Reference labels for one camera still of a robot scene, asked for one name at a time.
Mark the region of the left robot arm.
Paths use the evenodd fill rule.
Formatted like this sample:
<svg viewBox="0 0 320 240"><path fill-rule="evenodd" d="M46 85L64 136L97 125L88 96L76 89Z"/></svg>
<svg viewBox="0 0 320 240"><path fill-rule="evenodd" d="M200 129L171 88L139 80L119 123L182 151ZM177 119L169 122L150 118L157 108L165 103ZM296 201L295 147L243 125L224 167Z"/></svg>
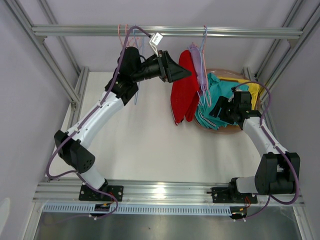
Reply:
<svg viewBox="0 0 320 240"><path fill-rule="evenodd" d="M102 127L135 96L139 82L160 78L173 83L191 75L167 51L160 50L149 58L133 46L121 51L118 66L98 102L71 128L54 135L57 154L90 188L92 197L101 201L108 194L108 182L95 167L95 156L88 150Z"/></svg>

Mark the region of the pink hanger of yellow trousers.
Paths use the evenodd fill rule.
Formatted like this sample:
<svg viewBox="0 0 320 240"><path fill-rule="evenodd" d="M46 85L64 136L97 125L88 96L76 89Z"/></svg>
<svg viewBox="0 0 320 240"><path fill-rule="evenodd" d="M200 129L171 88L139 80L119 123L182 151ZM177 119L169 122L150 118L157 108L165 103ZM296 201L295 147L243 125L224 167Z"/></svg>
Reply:
<svg viewBox="0 0 320 240"><path fill-rule="evenodd" d="M119 25L117 26L117 36L118 36L120 45L121 45L122 47L127 48L127 47L125 46L125 44L124 44L125 36L126 36L126 35L125 35L125 25L122 26L121 24L119 24Z"/></svg>

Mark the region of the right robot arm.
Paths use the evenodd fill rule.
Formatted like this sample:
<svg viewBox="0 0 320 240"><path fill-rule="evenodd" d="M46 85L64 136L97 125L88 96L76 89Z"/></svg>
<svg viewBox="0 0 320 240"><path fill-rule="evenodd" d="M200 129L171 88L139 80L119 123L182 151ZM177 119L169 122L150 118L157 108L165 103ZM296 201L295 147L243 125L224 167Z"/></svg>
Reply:
<svg viewBox="0 0 320 240"><path fill-rule="evenodd" d="M261 160L254 176L234 177L229 182L228 198L240 202L246 194L270 196L293 194L293 204L299 196L300 157L283 147L267 128L259 110L252 108L248 91L233 90L232 97L220 96L210 112L228 124L237 124L244 131Z"/></svg>

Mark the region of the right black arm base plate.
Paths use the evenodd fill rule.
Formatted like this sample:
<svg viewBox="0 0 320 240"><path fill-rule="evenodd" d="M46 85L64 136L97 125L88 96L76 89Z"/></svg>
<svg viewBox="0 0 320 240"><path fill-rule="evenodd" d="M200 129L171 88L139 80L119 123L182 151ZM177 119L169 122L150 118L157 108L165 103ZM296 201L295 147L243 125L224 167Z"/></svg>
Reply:
<svg viewBox="0 0 320 240"><path fill-rule="evenodd" d="M258 198L251 193L232 192L228 187L212 187L206 192L214 204L257 204Z"/></svg>

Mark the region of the blue hanger of teal trousers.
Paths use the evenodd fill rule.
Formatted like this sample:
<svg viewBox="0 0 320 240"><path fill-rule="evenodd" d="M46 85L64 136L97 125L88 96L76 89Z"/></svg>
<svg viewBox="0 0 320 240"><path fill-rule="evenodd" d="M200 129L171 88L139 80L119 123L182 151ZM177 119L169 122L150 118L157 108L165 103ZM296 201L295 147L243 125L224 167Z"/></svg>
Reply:
<svg viewBox="0 0 320 240"><path fill-rule="evenodd" d="M134 65L137 69L139 63L141 63L141 57L140 55L144 53L144 46L145 46L145 39L144 37L137 37L136 32L138 30L134 29L133 32L133 40L135 44L135 59L134 59Z"/></svg>

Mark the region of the yellow trousers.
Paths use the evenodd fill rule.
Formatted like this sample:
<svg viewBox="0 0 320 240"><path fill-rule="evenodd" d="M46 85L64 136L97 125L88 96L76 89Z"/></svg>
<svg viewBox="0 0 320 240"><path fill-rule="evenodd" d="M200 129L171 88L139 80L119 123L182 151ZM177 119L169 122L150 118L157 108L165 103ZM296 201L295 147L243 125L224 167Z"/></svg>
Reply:
<svg viewBox="0 0 320 240"><path fill-rule="evenodd" d="M242 84L246 83L246 86L248 87L248 91L251 94L251 106L252 109L254 110L256 107L257 99L259 96L259 91L260 91L260 85L255 84L255 83L249 83L249 80L247 79L240 79L240 78L232 78L232 77L223 77L223 76L218 76L218 78L221 81L227 81L227 82L233 82L237 84Z"/></svg>

